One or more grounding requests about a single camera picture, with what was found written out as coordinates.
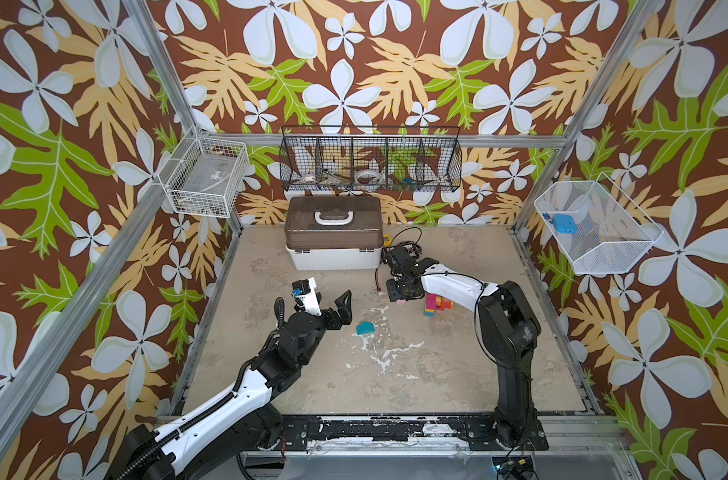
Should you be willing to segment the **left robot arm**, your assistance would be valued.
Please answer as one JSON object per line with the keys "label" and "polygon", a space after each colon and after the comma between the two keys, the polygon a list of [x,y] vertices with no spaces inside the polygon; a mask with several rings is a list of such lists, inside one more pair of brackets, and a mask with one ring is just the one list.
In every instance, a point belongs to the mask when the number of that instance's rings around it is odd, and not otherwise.
{"label": "left robot arm", "polygon": [[295,312],[284,317],[277,298],[277,326],[260,351],[240,367],[236,381],[188,414],[155,430],[140,426],[126,435],[104,475],[106,479],[181,479],[205,450],[227,430],[285,392],[301,376],[324,334],[353,320],[352,292],[347,290],[335,306],[320,309],[320,295],[300,293],[293,285]]}

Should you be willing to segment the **orange supermarket block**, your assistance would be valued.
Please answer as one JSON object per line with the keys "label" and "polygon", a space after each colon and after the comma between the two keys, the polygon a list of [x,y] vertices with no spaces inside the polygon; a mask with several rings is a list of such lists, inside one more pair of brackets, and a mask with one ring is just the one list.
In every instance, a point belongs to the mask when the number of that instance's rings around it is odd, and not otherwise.
{"label": "orange supermarket block", "polygon": [[454,307],[454,302],[444,297],[441,297],[437,299],[437,305],[443,305],[445,310],[447,310]]}

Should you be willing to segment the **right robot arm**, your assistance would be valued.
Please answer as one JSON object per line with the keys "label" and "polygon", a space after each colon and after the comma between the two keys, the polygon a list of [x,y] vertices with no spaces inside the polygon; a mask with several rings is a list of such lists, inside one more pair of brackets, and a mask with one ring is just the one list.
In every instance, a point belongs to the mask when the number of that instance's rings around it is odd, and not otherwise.
{"label": "right robot arm", "polygon": [[381,253],[391,278],[392,302],[428,295],[448,299],[473,314],[475,336],[497,366],[498,400],[494,410],[497,441],[506,448],[533,444],[542,427],[532,397],[532,361],[542,332],[520,285],[485,282],[419,256],[416,246],[397,245]]}

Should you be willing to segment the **teal arch block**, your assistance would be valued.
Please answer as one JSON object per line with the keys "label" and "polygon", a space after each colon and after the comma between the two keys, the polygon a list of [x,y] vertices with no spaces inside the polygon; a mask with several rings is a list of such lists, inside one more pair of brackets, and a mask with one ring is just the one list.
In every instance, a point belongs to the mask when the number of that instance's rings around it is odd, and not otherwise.
{"label": "teal arch block", "polygon": [[359,336],[367,336],[374,334],[376,328],[371,322],[361,322],[356,326],[356,334]]}

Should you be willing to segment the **magenta rectangular block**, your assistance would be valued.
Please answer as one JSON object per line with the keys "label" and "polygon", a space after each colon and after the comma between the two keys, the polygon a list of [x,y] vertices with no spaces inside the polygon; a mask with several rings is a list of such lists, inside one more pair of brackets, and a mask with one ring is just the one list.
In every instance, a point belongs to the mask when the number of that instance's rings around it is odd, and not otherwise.
{"label": "magenta rectangular block", "polygon": [[430,312],[436,311],[436,296],[434,294],[427,294],[425,296],[425,310]]}

